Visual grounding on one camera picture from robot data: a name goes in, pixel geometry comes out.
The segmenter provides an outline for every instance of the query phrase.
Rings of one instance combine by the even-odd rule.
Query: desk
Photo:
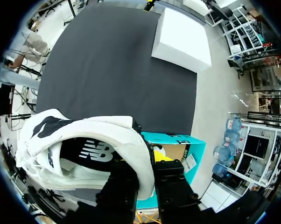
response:
[[[196,73],[151,57],[160,14],[88,5],[46,64],[36,111],[70,119],[130,115],[143,131],[190,134]]]

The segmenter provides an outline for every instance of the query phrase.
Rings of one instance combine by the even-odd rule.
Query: black cable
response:
[[[13,51],[11,51],[11,52],[23,56],[23,57],[27,60],[27,63],[26,63],[25,65],[28,64],[28,59],[27,59],[24,55],[20,54],[19,52],[13,52]]]
[[[8,128],[9,128],[11,131],[14,131],[13,128],[15,128],[17,125],[12,126],[12,125],[9,125],[9,123],[7,122],[7,126],[8,126]]]
[[[34,55],[34,56],[38,56],[38,57],[48,57],[48,56],[41,56],[41,55],[36,55],[29,47],[29,50],[31,51],[31,53],[27,53],[21,50],[15,50],[15,49],[10,49],[11,52],[13,53],[23,53],[23,54],[29,54],[29,55]]]
[[[29,109],[31,109],[35,114],[36,112],[34,111],[34,109],[27,103],[27,100],[14,88],[14,90],[19,94],[19,96],[24,100],[25,104],[29,107]]]

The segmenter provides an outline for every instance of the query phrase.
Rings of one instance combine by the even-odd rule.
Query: white label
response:
[[[232,129],[232,124],[233,124],[233,120],[229,119],[227,128]]]
[[[219,158],[219,152],[216,152],[216,153],[214,154],[214,157],[218,160],[218,158]]]
[[[196,161],[195,158],[193,158],[192,154],[190,154],[186,160],[182,163],[184,166],[184,171],[188,173],[192,168],[196,166]]]

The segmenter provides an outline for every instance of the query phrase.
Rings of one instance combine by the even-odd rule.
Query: blue water bottle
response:
[[[224,175],[226,175],[227,171],[228,171],[228,169],[219,163],[215,164],[215,166],[212,169],[212,172],[220,177],[224,177]]]
[[[228,131],[239,132],[242,128],[242,122],[239,118],[228,119],[225,127]]]

